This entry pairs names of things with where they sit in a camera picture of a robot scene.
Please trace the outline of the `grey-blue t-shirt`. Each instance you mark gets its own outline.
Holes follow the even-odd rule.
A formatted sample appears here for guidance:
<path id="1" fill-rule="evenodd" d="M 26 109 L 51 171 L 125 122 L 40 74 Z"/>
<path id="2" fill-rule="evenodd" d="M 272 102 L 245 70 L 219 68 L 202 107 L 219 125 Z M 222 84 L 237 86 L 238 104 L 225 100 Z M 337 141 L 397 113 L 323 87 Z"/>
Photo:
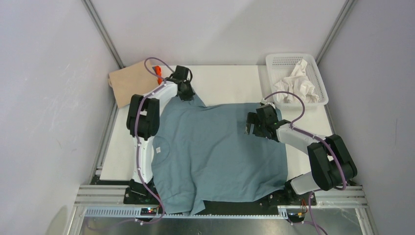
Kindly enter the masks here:
<path id="1" fill-rule="evenodd" d="M 197 214 L 205 201 L 253 202 L 282 189 L 284 144 L 247 135 L 257 103 L 206 106 L 172 98 L 153 140 L 153 180 L 167 213 Z"/>

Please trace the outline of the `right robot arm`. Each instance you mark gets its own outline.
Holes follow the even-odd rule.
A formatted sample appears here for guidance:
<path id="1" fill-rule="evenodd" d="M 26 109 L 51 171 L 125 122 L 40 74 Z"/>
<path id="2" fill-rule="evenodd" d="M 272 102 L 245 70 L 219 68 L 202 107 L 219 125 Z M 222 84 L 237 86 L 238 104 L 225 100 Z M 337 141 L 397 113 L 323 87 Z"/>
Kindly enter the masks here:
<path id="1" fill-rule="evenodd" d="M 288 120 L 278 119 L 270 103 L 247 114 L 245 132 L 290 145 L 308 156 L 310 172 L 286 184 L 284 198 L 290 204 L 297 204 L 308 192 L 344 190 L 347 181 L 357 176 L 357 167 L 339 135 L 324 137 L 297 128 Z"/>

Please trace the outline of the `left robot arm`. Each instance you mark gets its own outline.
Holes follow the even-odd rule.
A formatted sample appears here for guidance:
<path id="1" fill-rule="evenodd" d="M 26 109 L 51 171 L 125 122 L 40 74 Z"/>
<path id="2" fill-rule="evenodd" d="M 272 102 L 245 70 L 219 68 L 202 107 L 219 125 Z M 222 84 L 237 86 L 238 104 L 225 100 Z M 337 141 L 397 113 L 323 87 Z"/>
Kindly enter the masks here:
<path id="1" fill-rule="evenodd" d="M 175 71 L 155 89 L 131 97 L 126 126 L 130 135 L 136 139 L 136 167 L 132 176 L 135 182 L 147 184 L 152 180 L 152 142 L 160 127 L 161 114 L 174 97 L 179 97 L 182 101 L 193 99 L 195 92 L 191 86 L 192 78 L 189 68 L 176 66 Z"/>

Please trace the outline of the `folded orange t-shirt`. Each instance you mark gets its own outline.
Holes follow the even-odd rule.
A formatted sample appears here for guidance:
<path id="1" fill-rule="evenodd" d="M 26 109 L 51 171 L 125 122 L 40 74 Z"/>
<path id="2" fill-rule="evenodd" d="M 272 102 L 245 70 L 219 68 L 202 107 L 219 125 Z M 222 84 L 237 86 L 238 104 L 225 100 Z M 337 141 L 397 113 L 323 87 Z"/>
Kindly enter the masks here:
<path id="1" fill-rule="evenodd" d="M 158 78 L 158 84 L 160 85 L 163 82 L 163 77 L 162 77 L 162 73 L 161 73 L 161 67 L 160 66 L 154 66 L 153 70 L 155 72 L 155 74 L 157 75 Z"/>

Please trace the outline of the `folded tan t-shirt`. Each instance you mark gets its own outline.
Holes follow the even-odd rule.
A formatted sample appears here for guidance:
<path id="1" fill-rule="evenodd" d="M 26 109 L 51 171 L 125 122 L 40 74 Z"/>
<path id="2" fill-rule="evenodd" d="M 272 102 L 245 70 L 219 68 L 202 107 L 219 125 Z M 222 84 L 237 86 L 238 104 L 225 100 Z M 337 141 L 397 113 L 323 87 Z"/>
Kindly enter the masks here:
<path id="1" fill-rule="evenodd" d="M 159 85 L 158 78 L 145 68 L 143 61 L 109 73 L 108 83 L 118 108 L 130 104 L 133 95 L 144 95 Z"/>

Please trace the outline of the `crumpled white t-shirt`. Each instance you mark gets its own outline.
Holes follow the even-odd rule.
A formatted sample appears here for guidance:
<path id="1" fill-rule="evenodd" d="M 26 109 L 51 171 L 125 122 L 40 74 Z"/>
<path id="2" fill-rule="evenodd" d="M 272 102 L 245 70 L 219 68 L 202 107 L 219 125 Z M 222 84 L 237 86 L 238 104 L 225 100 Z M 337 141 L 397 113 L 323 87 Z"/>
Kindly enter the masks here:
<path id="1" fill-rule="evenodd" d="M 274 84 L 280 92 L 290 92 L 297 95 L 304 103 L 317 103 L 320 100 L 316 87 L 306 74 L 308 63 L 304 59 L 298 61 L 288 77 L 282 78 Z"/>

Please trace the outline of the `white plastic basket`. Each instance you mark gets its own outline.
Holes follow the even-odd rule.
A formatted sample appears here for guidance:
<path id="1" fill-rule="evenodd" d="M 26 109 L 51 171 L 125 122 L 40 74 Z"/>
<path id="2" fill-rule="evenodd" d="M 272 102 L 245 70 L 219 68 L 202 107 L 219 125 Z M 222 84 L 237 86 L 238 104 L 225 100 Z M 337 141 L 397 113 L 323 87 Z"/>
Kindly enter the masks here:
<path id="1" fill-rule="evenodd" d="M 328 95 L 314 57 L 305 53 L 276 53 L 265 58 L 268 85 L 274 103 L 280 109 L 324 106 Z"/>

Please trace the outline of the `aluminium frame rail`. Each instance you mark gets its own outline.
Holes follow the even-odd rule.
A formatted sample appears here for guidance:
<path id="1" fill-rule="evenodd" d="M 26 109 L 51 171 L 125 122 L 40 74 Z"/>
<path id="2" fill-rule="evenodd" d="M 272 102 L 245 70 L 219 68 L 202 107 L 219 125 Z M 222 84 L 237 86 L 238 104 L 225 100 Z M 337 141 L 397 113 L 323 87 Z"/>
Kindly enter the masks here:
<path id="1" fill-rule="evenodd" d="M 79 188 L 67 235 L 376 235 L 361 186 L 319 191 L 307 203 L 282 205 L 273 196 L 254 203 L 205 202 L 196 215 L 159 215 L 155 204 L 125 204 L 127 186 Z"/>

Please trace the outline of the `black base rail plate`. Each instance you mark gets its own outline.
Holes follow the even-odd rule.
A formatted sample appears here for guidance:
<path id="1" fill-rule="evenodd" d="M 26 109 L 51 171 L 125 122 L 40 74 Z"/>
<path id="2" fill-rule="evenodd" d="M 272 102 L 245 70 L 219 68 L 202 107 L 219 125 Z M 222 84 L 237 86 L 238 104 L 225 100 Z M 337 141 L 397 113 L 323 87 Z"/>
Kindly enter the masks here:
<path id="1" fill-rule="evenodd" d="M 202 210 L 194 215 L 214 216 L 265 216 L 283 215 L 282 206 L 294 206 L 302 215 L 308 212 L 309 193 L 295 194 L 290 185 L 283 190 L 272 192 L 253 202 L 203 201 Z M 123 203 L 126 205 L 158 205 L 158 200 L 140 183 L 131 180 L 127 186 Z"/>

